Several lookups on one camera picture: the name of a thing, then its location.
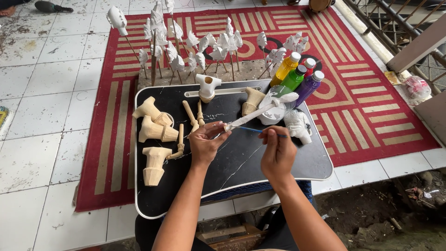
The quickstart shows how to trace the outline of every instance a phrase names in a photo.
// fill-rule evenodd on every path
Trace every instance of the purple paint bottle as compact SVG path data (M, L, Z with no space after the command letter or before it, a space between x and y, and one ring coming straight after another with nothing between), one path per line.
M304 81L294 90L299 94L296 100L296 107L300 106L320 85L325 75L322 71L315 71L312 75L307 76Z

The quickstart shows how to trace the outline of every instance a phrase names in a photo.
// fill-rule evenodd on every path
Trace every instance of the human arm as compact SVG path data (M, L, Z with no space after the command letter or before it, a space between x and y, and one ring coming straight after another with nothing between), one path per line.
M346 251L344 244L314 210L291 175L297 152L288 129L270 126L259 135L266 144L261 169L280 198L291 235L300 251Z
M221 121L205 124L189 135L192 164L158 231L153 251L190 251L197 227L207 168L217 149L231 135ZM215 139L213 136L222 133Z

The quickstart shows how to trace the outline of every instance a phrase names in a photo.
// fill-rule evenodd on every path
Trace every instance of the plastic bag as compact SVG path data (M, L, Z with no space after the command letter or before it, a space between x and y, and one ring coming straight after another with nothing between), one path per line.
M409 96L415 100L425 99L430 95L430 87L419 76L410 76L403 81Z

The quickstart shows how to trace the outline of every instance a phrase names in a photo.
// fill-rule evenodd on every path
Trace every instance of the striped rug pattern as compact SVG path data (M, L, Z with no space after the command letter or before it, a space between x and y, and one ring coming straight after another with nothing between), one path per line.
M148 50L143 24L147 15L126 16L133 49ZM256 45L265 31L265 51L282 47L290 35L309 36L303 57L322 61L326 78L307 100L315 124L335 166L386 158L437 148L439 145L410 110L336 13L328 9L314 14L306 6L281 6L176 13L174 18L186 38L189 30L201 38L224 32L230 17L244 45L239 60L263 59ZM172 18L165 14L170 26ZM182 55L186 55L180 46ZM212 49L205 51L207 63ZM167 67L165 58L161 67ZM78 191L76 211L134 202L134 120L131 117L139 63L124 37L110 32L96 106Z

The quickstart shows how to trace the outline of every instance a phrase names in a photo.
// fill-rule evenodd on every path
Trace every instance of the paintbrush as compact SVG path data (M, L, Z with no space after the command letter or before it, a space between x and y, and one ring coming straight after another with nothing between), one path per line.
M248 131L262 133L262 130L257 130L257 129L253 129L253 128L243 127L243 126L234 126L234 128L240 128L240 129L244 129L244 130L248 130ZM278 134L278 136L288 138L288 136L282 135L282 134Z

